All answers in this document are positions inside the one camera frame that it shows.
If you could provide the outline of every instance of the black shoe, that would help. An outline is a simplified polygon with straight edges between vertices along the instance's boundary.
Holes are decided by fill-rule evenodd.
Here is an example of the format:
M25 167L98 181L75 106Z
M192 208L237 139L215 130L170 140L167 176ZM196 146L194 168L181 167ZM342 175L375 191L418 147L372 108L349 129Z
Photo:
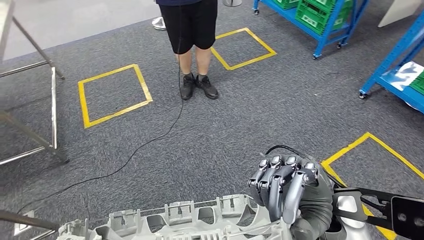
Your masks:
M217 89L212 86L211 82L209 82L209 77L205 76L201 81L199 81L199 76L196 77L196 85L200 89L203 89L206 97L210 99L217 99L219 94Z
M188 100L193 96L193 89L195 88L195 76L184 76L182 79L182 86L179 89L181 98Z

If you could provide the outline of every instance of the yellow tape square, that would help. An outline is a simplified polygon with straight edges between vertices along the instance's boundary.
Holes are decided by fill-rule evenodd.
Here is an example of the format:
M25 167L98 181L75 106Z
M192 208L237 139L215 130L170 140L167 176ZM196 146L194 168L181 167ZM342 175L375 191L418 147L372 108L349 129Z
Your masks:
M97 79L104 78L104 77L112 75L112 74L116 74L118 72L122 72L122 71L125 71L125 70L128 70L128 69L132 69L132 68L134 68L134 70L135 70L135 74L137 75L138 81L140 82L141 88L143 89L144 96L145 96L146 100L142 101L140 103L137 103L135 105L129 106L129 107L122 109L118 112L115 112L115 113L112 113L110 115L107 115L107 116L104 116L104 117L101 117L99 119L91 121L90 117L89 117L89 110L87 108L86 94L84 92L84 84L88 83L90 81L94 81L94 80L97 80ZM103 74L100 74L100 75L97 75L97 76L94 76L94 77L90 77L90 78L81 80L81 81L78 82L78 91L79 91L79 101L81 103L82 121L84 123L84 128L92 127L92 126L97 125L99 123L105 122L105 121L107 121L111 118L117 117L119 115L128 113L132 110L135 110L135 109L138 109L142 106L145 106L145 105L149 104L150 102L153 102L152 96L150 95L150 92L149 92L149 89L146 85L145 79L143 78L142 72L140 71L140 68L137 64L131 64L131 65L124 66L124 67L121 67L121 68L113 70L113 71L109 71L109 72L106 72L106 73L103 73Z
M269 57L274 56L274 55L277 54L270 46L268 46L264 41L262 41L258 36L256 36L247 27L242 28L242 29L239 29L239 30L235 30L235 31L231 31L231 32L227 32L227 33L221 34L221 35L217 36L216 39L221 39L221 38L224 38L224 37L227 37L227 36L236 34L236 33L240 33L240 32L243 32L243 31L246 31L250 36L252 36L252 38L254 38L258 43L260 43L266 50L268 50L269 53L267 53L265 55L262 55L262 56L259 56L259 57L256 57L256 58L254 58L252 60L245 61L245 62L239 63L237 65L234 65L234 66L230 66L223 59L223 57L215 50L215 48L211 47L210 50L212 51L213 55L215 55L215 57L218 59L218 61L220 61L221 64L224 66L224 68L227 69L227 70L238 69L238 68L244 67L246 65L255 63L255 62L260 61L260 60L264 60L266 58L269 58Z
M334 155L332 155L330 158L322 161L321 162L322 167L329 174L331 174L333 177L335 177L340 183L342 183L345 186L347 186L346 183L343 182L343 180L339 177L339 175L337 175L337 173L334 171L334 169L330 166L330 164L332 162L336 161L337 159L339 159L341 156L343 156L344 154L346 154L350 150L356 148L358 145L360 145L363 142L365 142L367 139L372 139L372 140L376 141L383 148L385 148L389 153L391 153L392 155L394 155L395 157L397 157L402 163L404 163L408 168L410 168L414 173L416 173L418 176L420 176L424 180L424 174L418 168L416 168L408 160L406 160L403 156L401 156L399 153L397 153L395 150L393 150L391 147L389 147L387 144L385 144L383 141L381 141L380 139L378 139L376 136L372 135L369 132L366 132L364 135L362 135L356 141L354 141L353 143L349 144L347 147L342 148L340 151L338 151L337 153L335 153ZM365 212L366 215L373 216L373 214L371 213L371 211L365 205L362 205L362 207L363 207L363 211ZM396 233L394 231L391 231L389 229L382 228L382 227L379 227L379 226L377 227L377 229L388 240L394 240L396 238Z

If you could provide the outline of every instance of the gray carpet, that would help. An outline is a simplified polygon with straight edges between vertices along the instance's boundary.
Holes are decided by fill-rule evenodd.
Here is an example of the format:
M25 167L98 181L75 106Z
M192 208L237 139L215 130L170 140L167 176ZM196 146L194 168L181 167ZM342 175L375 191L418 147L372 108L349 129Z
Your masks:
M390 4L371 1L350 44L342 50L326 47L318 61L312 60L316 42L267 7L261 5L256 16L251 1L236 8L220 4L218 35L248 27L277 55L232 71L213 58L209 76L219 99L210 100L197 89L184 102L172 131L140 149L122 171L26 210L60 223L89 218L94 225L117 210L247 193L259 153L269 147L286 144L324 160L365 132L424 172L424 115L379 87L369 99L358 98L361 85L414 21L410 17L377 28ZM254 44L241 33L217 40L215 48L228 63L237 64L266 53ZM180 111L178 66L166 32L154 30L150 21L46 52L67 77L57 83L58 142L70 163L60 165L41 152L2 166L1 209L17 211L70 184L112 173L139 145L166 133ZM39 59L29 54L7 61L2 69ZM422 53L417 61L424 61ZM139 65L153 102L84 129L77 82L130 64ZM49 77L49 69L40 67L0 79L1 107L48 139ZM93 119L144 99L131 70L85 87ZM34 147L3 123L0 130L2 158ZM422 179L372 142L339 159L334 169L351 186L424 198ZM11 239L12 226L0 223L1 239ZM373 233L375 239L384 239Z

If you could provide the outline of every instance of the white floor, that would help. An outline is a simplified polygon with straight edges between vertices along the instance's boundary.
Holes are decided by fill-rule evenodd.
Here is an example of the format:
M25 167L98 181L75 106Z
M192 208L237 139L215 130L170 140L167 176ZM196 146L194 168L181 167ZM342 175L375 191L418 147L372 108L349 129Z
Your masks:
M153 0L15 0L14 16L42 49L160 16ZM4 60L36 50L12 24Z

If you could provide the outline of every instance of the person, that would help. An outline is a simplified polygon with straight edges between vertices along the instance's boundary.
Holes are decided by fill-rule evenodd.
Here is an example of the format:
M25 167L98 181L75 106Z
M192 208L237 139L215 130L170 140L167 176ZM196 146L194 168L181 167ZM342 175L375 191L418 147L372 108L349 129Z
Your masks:
M182 73L180 95L184 100L192 97L195 87L206 97L217 99L219 93L208 77L211 47L215 43L218 0L156 0L166 25L169 41L176 54ZM192 53L198 75L192 73Z

